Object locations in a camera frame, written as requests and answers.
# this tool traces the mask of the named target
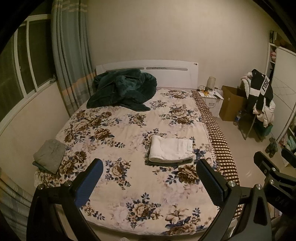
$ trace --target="blue gripper pad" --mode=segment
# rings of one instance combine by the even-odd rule
[[[72,191],[74,192],[74,202],[77,207],[85,205],[89,200],[92,191],[103,174],[103,170],[103,162],[95,158],[89,167],[75,178]]]
[[[226,187],[226,180],[221,175],[222,179],[218,178],[217,175],[220,173],[215,173],[211,166],[207,163],[205,159],[200,159],[196,164],[196,173],[198,174],[202,184],[207,190],[214,205],[222,207],[224,204],[224,190],[219,184],[219,180],[222,181],[222,186]]]

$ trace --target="white wardrobe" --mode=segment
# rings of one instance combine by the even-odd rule
[[[296,53],[277,47],[271,83],[274,92],[273,101],[276,104],[271,133],[279,141],[287,132],[296,112]]]

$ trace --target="white nightstand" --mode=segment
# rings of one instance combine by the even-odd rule
[[[219,117],[219,112],[222,106],[223,97],[216,91],[211,91],[208,96],[205,96],[204,93],[199,92],[200,96],[206,103],[206,105],[209,107],[210,111],[212,112],[214,117]]]

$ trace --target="textured blue pad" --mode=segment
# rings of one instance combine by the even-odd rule
[[[201,160],[197,162],[196,170],[213,204],[222,207],[224,204],[223,190]]]
[[[97,159],[97,163],[92,167],[76,191],[74,202],[77,207],[85,205],[89,200],[92,191],[103,174],[103,170],[103,162],[100,159]]]

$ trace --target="black and white jacket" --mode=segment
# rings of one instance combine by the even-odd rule
[[[252,112],[256,104],[256,109],[264,112],[265,106],[269,106],[273,97],[274,95],[269,78],[258,70],[253,69],[247,111]]]

